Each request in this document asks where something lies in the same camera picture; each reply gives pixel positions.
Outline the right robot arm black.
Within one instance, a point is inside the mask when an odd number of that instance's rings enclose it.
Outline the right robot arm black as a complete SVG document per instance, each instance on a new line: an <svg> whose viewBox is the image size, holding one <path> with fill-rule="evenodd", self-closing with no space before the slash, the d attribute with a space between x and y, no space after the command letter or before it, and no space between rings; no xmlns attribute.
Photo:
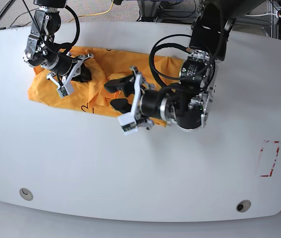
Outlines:
<svg viewBox="0 0 281 238"><path fill-rule="evenodd" d="M71 57L70 50L77 43L80 34L80 24L77 14L67 5L65 0L35 0L39 6L32 14L26 4L23 4L31 17L31 31L24 51L24 61L31 67L41 66L56 77L60 83L62 77L69 78L70 72L78 63L78 74L70 80L86 83L92 80L90 70L84 65L84 59ZM72 42L55 43L55 33L60 29L61 17L59 8L69 11L75 20L75 37Z"/></svg>

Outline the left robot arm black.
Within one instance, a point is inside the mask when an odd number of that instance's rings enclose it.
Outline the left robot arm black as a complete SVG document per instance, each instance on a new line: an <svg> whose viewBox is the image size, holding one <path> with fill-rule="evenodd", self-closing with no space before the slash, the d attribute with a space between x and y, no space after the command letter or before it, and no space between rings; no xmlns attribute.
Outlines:
<svg viewBox="0 0 281 238"><path fill-rule="evenodd" d="M125 134L138 128L151 129L154 119L175 123L184 130L203 128L209 115L216 62L225 59L229 33L238 17L244 16L260 5L259 0L202 0L192 25L187 47L167 43L165 38L155 43L149 54L149 67L155 82L147 83L136 67L132 74L110 80L104 88L109 93L121 91L122 99L114 99L111 106L120 112L118 118ZM185 52L188 58L182 64L178 77L171 77L157 70L155 54L165 48ZM127 97L133 95L132 103Z"/></svg>

